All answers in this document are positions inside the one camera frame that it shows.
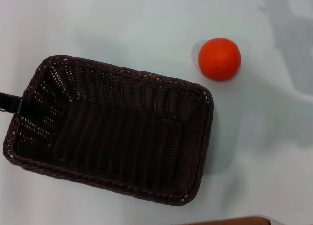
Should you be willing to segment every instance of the brown object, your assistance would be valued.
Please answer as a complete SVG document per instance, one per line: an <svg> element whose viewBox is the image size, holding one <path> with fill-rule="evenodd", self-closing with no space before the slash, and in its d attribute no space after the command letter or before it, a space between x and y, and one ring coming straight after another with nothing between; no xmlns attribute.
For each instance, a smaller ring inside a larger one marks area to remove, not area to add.
<svg viewBox="0 0 313 225"><path fill-rule="evenodd" d="M12 164L169 205L198 191L213 118L198 84L59 55L20 109L3 146Z"/></svg>
<svg viewBox="0 0 313 225"><path fill-rule="evenodd" d="M188 225L270 225L270 221L261 217L248 217L213 222L202 222Z"/></svg>

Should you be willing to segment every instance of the orange ball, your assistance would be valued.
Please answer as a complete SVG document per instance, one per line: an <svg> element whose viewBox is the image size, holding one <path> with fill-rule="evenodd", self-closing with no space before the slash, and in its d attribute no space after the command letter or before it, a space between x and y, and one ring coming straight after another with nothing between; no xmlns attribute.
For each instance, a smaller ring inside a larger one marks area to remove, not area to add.
<svg viewBox="0 0 313 225"><path fill-rule="evenodd" d="M216 81L225 81L237 73L240 52L233 41L227 38L214 38L200 49L198 63L204 76Z"/></svg>

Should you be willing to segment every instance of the black handle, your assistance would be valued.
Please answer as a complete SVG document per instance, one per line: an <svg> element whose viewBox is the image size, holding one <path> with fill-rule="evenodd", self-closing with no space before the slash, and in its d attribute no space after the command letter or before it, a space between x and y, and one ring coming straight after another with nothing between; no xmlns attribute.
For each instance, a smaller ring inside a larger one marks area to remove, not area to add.
<svg viewBox="0 0 313 225"><path fill-rule="evenodd" d="M0 111L20 113L21 104L21 97L0 93Z"/></svg>

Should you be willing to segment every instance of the red ball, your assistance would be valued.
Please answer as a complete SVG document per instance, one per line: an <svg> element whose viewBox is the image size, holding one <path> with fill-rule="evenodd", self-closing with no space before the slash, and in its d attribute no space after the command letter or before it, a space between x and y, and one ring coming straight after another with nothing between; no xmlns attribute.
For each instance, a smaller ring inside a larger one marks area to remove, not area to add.
<svg viewBox="0 0 313 225"><path fill-rule="evenodd" d="M216 81L225 81L235 76L240 61L237 45L227 38L214 38L207 41L198 54L201 72Z"/></svg>

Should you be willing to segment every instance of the white surface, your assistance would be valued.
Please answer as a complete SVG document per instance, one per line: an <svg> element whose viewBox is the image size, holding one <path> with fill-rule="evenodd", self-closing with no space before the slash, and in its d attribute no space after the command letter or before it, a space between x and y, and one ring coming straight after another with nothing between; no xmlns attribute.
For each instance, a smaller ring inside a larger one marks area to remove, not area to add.
<svg viewBox="0 0 313 225"><path fill-rule="evenodd" d="M313 0L0 0L0 22L1 92L22 95L42 59L67 54L200 83L215 101L213 161L186 206L40 176L1 156L0 224L313 223ZM230 82L195 66L215 37L242 54ZM2 140L10 119L0 113Z"/></svg>

